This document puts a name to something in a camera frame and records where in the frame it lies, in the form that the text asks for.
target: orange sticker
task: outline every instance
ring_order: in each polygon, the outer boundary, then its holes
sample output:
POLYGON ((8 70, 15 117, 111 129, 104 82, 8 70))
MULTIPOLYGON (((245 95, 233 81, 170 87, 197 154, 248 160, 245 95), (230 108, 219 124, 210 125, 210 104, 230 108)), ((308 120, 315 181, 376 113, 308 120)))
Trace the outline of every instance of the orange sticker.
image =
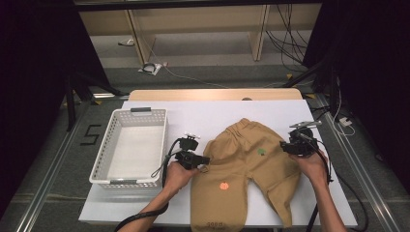
POLYGON ((229 185, 226 182, 220 183, 220 189, 227 190, 229 189, 229 185))

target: green sticker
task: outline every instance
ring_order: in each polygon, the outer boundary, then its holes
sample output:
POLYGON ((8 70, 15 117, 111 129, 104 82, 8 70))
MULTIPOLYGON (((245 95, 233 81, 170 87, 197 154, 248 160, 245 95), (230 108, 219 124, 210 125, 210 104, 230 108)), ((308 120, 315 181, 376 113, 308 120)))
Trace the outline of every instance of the green sticker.
POLYGON ((265 149, 263 149, 263 148, 259 148, 259 149, 257 150, 257 154, 259 154, 260 156, 265 156, 265 153, 266 153, 266 151, 265 151, 265 149))

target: brown pants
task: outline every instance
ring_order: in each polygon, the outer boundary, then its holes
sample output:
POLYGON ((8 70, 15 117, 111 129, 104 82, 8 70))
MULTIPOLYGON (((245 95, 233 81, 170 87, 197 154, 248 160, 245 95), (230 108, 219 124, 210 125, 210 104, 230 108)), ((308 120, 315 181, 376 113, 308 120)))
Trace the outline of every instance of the brown pants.
POLYGON ((279 146, 283 139, 268 127, 242 119, 209 141, 211 158, 192 179, 192 231, 240 231, 248 213, 248 181, 253 180, 279 215, 292 225, 289 202, 299 183, 297 163, 279 146))

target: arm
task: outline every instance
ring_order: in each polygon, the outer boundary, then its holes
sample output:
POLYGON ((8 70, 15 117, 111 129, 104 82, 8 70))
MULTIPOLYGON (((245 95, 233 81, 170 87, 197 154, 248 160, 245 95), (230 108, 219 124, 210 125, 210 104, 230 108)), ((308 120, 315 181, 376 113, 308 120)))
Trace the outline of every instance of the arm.
MULTIPOLYGON (((173 161, 169 164, 165 186, 162 191, 139 213, 155 211, 161 209, 168 201, 178 193, 178 191, 188 184, 190 178, 198 173, 199 170, 194 168, 186 170, 178 162, 173 161)), ((147 231, 157 217, 144 217, 126 224, 119 232, 141 232, 147 231)))
POLYGON ((298 157, 289 155, 291 159, 296 161, 301 170, 309 178, 314 194, 316 196, 317 208, 319 210, 320 223, 322 224, 322 231, 346 231, 343 221, 338 214, 337 208, 331 196, 329 186, 327 183, 327 173, 325 165, 319 156, 321 154, 313 154, 310 157, 298 157))

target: forearm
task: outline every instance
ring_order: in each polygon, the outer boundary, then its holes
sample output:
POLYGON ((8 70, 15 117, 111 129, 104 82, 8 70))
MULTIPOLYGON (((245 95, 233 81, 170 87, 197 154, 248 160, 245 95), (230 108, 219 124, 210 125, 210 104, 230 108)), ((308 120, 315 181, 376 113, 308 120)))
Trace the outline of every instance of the forearm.
POLYGON ((329 186, 324 183, 313 184, 314 193, 319 209, 320 223, 324 232, 346 231, 343 221, 329 191, 329 186))
MULTIPOLYGON (((176 194, 167 189, 163 189, 144 209, 139 213, 145 213, 150 211, 156 211, 162 209, 169 200, 176 194)), ((147 231, 154 223, 157 216, 154 217, 144 217, 134 220, 119 230, 119 232, 143 232, 147 231)))

